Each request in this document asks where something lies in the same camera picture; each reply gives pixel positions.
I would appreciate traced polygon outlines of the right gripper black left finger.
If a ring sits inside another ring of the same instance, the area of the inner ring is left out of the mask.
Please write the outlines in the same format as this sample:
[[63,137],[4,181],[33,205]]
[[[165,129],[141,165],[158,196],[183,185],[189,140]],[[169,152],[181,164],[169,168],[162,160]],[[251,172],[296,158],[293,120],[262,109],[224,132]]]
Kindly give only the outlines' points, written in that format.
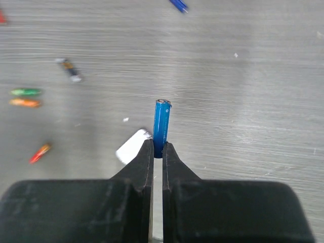
[[151,242],[153,141],[110,179],[21,180],[1,197],[1,242]]

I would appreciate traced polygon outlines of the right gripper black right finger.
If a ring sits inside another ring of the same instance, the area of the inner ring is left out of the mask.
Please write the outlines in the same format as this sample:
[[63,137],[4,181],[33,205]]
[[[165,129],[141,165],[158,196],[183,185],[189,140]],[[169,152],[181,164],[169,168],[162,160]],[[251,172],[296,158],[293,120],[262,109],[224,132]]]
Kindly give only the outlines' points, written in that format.
[[201,179],[163,150],[164,242],[315,242],[293,189],[280,182]]

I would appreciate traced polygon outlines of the white battery cover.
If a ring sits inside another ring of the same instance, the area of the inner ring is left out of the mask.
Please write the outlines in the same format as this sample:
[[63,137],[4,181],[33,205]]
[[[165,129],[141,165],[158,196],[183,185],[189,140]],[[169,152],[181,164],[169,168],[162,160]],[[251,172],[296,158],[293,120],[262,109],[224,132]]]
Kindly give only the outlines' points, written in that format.
[[139,129],[115,153],[124,165],[129,164],[139,153],[143,143],[151,139],[152,134],[146,129]]

